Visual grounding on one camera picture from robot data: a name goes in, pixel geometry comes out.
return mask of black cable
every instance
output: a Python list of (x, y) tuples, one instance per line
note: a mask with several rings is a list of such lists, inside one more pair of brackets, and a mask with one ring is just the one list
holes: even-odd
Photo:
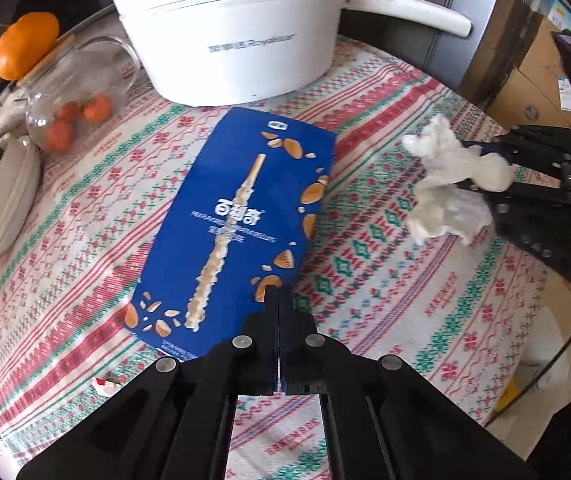
[(563, 353), (568, 349), (570, 345), (571, 345), (571, 335), (568, 338), (568, 340), (565, 343), (563, 343), (563, 346), (554, 355), (554, 357), (539, 371), (539, 373), (537, 373), (534, 376), (532, 381), (530, 381), (528, 385), (524, 387), (523, 390), (521, 390), (517, 394), (517, 396), (507, 404), (507, 406), (505, 406), (505, 408), (495, 412), (489, 418), (488, 422), (485, 423), (484, 427), (487, 428), (490, 424), (492, 424), (495, 420), (497, 420), (499, 416), (503, 415), (505, 412), (507, 412), (507, 410), (509, 410), (512, 406), (514, 406), (517, 403), (517, 401), (521, 399), (521, 397), (523, 397), (527, 392), (529, 392), (532, 388), (534, 388), (536, 384), (539, 382), (539, 379), (542, 378), (550, 370), (550, 368), (554, 366), (555, 362), (559, 360), (559, 357), (563, 355)]

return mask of biscuit stick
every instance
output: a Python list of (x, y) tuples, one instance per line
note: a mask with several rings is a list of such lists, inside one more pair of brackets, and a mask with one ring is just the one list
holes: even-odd
[[(265, 153), (259, 153), (252, 165), (250, 173), (248, 173), (248, 176), (236, 191), (234, 200), (232, 200), (233, 204), (243, 207), (248, 205), (248, 200), (250, 200), (250, 196), (254, 191), (254, 183), (257, 180), (259, 170), (264, 160), (266, 160)], [(186, 311), (185, 326), (186, 328), (191, 328), (192, 332), (199, 330), (199, 323), (201, 323), (206, 316), (208, 298), (210, 297), (214, 283), (217, 281), (217, 275), (221, 272), (221, 269), (224, 268), (228, 254), (228, 244), (236, 231), (238, 221), (237, 218), (232, 218), (232, 211), (230, 211), (226, 218), (226, 224), (221, 227), (220, 233), (214, 237), (214, 249), (212, 249), (206, 264), (203, 269), (201, 269), (201, 274), (199, 274), (197, 278), (199, 284), (195, 290), (195, 295), (188, 301), (188, 309)]]

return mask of white electric pot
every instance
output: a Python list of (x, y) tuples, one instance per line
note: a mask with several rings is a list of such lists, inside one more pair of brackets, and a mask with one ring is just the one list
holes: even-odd
[(157, 92), (191, 106), (301, 88), (332, 63), (344, 7), (466, 37), (472, 24), (423, 0), (114, 0)]

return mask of patterned tablecloth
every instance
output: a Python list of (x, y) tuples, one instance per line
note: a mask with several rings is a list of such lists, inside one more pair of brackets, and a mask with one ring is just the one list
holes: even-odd
[[(470, 139), (502, 132), (436, 80), (339, 38), (308, 88), (252, 103), (337, 134), (336, 158), (296, 306), (353, 352), (393, 352), (482, 422), (532, 325), (545, 268), (483, 230), (469, 247), (420, 247), (405, 218), (418, 160), (404, 134), (436, 113)], [(102, 402), (90, 384), (127, 383), (158, 353), (123, 328), (154, 235), (227, 108), (189, 108), (149, 82), (125, 116), (63, 160), (48, 160), (22, 234), (0, 259), (0, 433), (29, 460)], [(327, 478), (317, 397), (240, 400), (227, 476)]]

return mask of silver screw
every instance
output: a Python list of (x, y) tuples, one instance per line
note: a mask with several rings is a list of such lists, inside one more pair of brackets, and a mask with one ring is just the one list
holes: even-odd
[(383, 359), (381, 359), (381, 364), (383, 368), (386, 370), (398, 370), (403, 365), (403, 361), (399, 356), (396, 355), (386, 355)]
[(252, 344), (252, 338), (249, 335), (238, 335), (232, 340), (232, 346), (235, 348), (248, 348)]
[(307, 346), (312, 346), (313, 348), (323, 346), (325, 337), (321, 334), (310, 334), (305, 338), (305, 343)]
[(157, 368), (158, 372), (165, 374), (174, 370), (177, 367), (177, 362), (172, 357), (162, 357), (154, 364), (154, 367)]

